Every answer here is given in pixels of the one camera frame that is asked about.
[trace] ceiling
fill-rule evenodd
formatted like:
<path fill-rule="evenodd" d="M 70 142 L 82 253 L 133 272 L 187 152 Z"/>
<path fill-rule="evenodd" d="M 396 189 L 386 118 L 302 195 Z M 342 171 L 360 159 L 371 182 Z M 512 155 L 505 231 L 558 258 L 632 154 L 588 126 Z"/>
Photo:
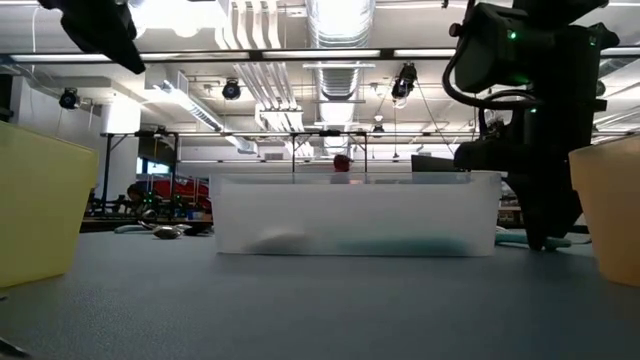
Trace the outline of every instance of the ceiling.
<path fill-rule="evenodd" d="M 439 1 L 428 0 L 378 0 L 369 46 L 447 48 L 455 46 L 454 40 L 447 35 L 448 28 L 451 23 L 461 21 L 464 10 L 459 7 L 463 2 L 451 1 L 451 7 L 446 10 L 437 7 L 424 8 L 425 4 L 438 3 Z M 612 1 L 611 3 L 613 6 L 598 9 L 580 19 L 578 23 L 591 25 L 604 22 L 609 29 L 618 33 L 623 45 L 640 44 L 640 29 L 637 27 L 636 20 L 640 18 L 640 0 L 624 3 Z M 279 35 L 283 46 L 308 47 L 307 18 L 300 16 L 300 12 L 304 13 L 304 0 L 280 0 L 278 5 L 281 10 Z M 34 7 L 2 6 L 0 9 L 0 34 L 2 34 L 0 53 L 30 53 L 33 51 L 34 39 L 37 52 L 78 51 L 62 31 L 58 13 L 38 10 L 35 14 L 35 22 L 32 22 Z M 172 30 L 147 30 L 144 36 L 136 40 L 136 45 L 142 52 L 217 50 L 213 29 L 203 29 L 196 36 L 186 39 L 176 36 Z M 361 124 L 360 127 L 370 130 L 375 123 L 374 115 L 379 114 L 383 116 L 387 131 L 394 129 L 427 131 L 435 130 L 436 126 L 446 131 L 471 130 L 474 119 L 473 109 L 452 101 L 440 86 L 445 61 L 416 62 L 422 93 L 416 88 L 411 93 L 407 106 L 395 111 L 391 101 L 388 98 L 383 101 L 370 89 L 369 85 L 371 83 L 378 83 L 380 86 L 388 85 L 400 71 L 402 62 L 377 61 L 372 64 L 375 68 L 364 71 L 358 95 L 359 100 L 364 100 L 364 103 L 356 106 L 355 121 Z M 189 63 L 154 66 L 165 67 L 169 73 L 182 71 L 191 81 L 191 95 L 202 100 L 234 129 L 258 130 L 253 120 L 255 100 L 248 91 L 243 91 L 241 98 L 235 101 L 225 101 L 221 95 L 225 79 L 237 77 L 232 64 Z M 286 68 L 296 99 L 304 110 L 303 122 L 305 126 L 312 126 L 318 119 L 318 106 L 314 102 L 316 94 L 313 73 L 303 69 L 300 62 L 288 62 Z M 203 129 L 199 122 L 181 107 L 167 102 L 156 102 L 157 99 L 150 94 L 150 91 L 145 90 L 144 75 L 133 75 L 117 65 L 38 66 L 36 76 L 55 79 L 69 76 L 108 77 L 131 90 L 141 99 L 140 101 L 145 102 L 143 122 L 163 124 L 189 131 Z M 640 91 L 634 89 L 609 96 L 627 87 L 640 84 L 638 62 L 633 62 L 601 80 L 607 87 L 605 97 L 608 97 L 609 107 L 606 112 L 596 114 L 596 119 L 624 112 L 639 105 Z M 630 118 L 606 130 L 628 130 L 638 127 L 640 127 L 640 119 Z M 383 138 L 378 141 L 407 143 L 411 140 L 411 138 L 397 140 Z M 228 145 L 222 139 L 200 139 L 192 142 L 198 146 Z"/>

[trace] wall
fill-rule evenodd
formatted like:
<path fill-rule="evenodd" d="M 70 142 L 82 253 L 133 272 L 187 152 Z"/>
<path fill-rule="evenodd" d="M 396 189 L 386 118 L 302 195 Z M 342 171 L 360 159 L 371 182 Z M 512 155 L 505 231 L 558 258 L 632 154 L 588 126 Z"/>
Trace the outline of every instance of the wall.
<path fill-rule="evenodd" d="M 106 139 L 100 137 L 103 128 L 100 116 L 82 109 L 62 110 L 57 98 L 32 89 L 22 77 L 14 78 L 11 110 L 14 112 L 11 123 L 96 150 L 100 155 L 96 184 L 100 187 L 106 149 Z"/>

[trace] gray table surface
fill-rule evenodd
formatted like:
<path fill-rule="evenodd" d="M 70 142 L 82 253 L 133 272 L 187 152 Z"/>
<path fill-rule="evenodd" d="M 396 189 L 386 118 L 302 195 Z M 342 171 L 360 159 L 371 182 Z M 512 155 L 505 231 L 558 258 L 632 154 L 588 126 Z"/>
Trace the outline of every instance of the gray table surface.
<path fill-rule="evenodd" d="M 44 359 L 640 359 L 640 289 L 567 253 L 233 256 L 84 234 L 70 273 L 8 294 L 0 336 Z"/>

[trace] lab workbench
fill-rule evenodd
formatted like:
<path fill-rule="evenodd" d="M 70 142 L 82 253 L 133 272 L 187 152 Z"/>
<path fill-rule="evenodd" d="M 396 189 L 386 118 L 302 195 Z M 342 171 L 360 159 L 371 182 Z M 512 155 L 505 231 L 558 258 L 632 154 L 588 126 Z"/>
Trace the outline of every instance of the lab workbench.
<path fill-rule="evenodd" d="M 5 291 L 0 337 L 65 360 L 639 359 L 640 289 L 577 250 L 240 256 L 82 234 L 67 275 Z"/>

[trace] white column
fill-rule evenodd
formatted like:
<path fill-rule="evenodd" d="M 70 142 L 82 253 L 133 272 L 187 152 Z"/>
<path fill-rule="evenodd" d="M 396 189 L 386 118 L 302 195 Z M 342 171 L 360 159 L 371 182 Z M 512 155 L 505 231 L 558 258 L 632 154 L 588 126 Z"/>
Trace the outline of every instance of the white column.
<path fill-rule="evenodd" d="M 133 133 L 140 130 L 140 105 L 130 99 L 117 99 L 114 103 L 103 105 L 105 133 Z M 120 142 L 113 138 L 111 146 Z M 126 195 L 129 185 L 136 182 L 136 164 L 138 159 L 138 138 L 127 137 L 112 151 L 109 161 L 109 182 L 107 200 L 113 200 L 120 194 Z M 97 196 L 102 195 L 104 180 L 101 181 Z"/>

